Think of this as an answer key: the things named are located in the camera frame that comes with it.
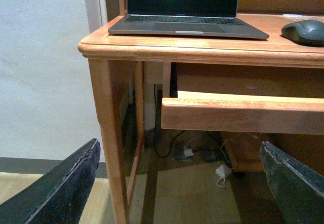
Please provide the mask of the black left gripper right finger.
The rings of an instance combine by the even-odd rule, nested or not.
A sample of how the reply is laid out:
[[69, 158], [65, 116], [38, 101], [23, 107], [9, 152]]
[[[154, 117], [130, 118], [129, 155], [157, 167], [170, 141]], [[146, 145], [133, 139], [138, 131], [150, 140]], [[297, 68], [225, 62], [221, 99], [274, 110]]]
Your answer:
[[323, 176], [268, 141], [259, 155], [285, 222], [323, 223]]

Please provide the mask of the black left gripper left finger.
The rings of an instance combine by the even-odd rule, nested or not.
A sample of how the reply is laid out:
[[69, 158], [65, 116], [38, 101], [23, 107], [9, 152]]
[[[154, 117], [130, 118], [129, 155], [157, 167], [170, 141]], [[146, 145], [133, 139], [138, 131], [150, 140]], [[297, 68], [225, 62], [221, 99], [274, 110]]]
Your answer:
[[33, 184], [1, 204], [1, 223], [78, 223], [96, 177], [93, 138]]

